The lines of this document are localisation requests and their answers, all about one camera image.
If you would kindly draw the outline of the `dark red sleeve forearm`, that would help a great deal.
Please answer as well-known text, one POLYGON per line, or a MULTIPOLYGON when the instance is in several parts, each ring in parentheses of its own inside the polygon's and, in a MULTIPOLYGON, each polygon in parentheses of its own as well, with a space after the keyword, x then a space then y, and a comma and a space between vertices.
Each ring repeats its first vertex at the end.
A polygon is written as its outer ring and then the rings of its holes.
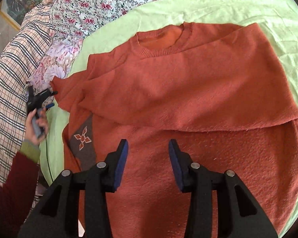
POLYGON ((0 237, 17 237, 35 196, 40 149, 24 140, 13 158, 6 183, 0 186, 0 237))

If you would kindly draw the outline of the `person's left hand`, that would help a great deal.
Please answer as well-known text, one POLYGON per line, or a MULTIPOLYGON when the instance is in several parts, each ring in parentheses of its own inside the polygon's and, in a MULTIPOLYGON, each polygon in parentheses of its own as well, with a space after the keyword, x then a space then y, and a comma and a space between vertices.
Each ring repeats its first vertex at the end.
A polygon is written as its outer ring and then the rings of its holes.
POLYGON ((38 146, 47 136, 49 131, 46 109, 43 108, 39 112, 39 118, 35 119, 36 109, 32 112, 29 112, 26 119, 26 131, 25 131, 25 140, 30 141, 34 145, 38 146), (44 132, 40 135, 36 135, 36 130, 43 128, 44 132))

